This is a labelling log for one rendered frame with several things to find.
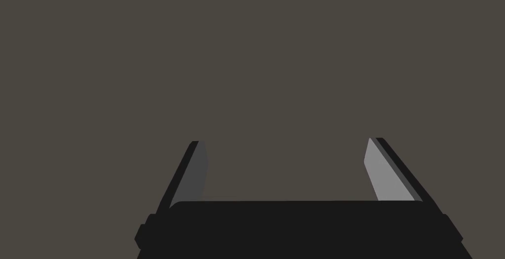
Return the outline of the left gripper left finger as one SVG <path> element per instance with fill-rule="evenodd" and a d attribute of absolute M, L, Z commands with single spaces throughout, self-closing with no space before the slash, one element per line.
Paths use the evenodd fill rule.
<path fill-rule="evenodd" d="M 185 151 L 177 169 L 157 207 L 162 214 L 178 202 L 201 201 L 208 171 L 206 145 L 192 141 Z"/>

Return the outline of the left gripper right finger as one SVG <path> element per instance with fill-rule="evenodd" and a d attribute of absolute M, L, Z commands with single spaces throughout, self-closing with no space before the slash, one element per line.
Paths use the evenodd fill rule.
<path fill-rule="evenodd" d="M 363 163 L 380 204 L 408 214 L 443 213 L 384 138 L 367 140 Z"/>

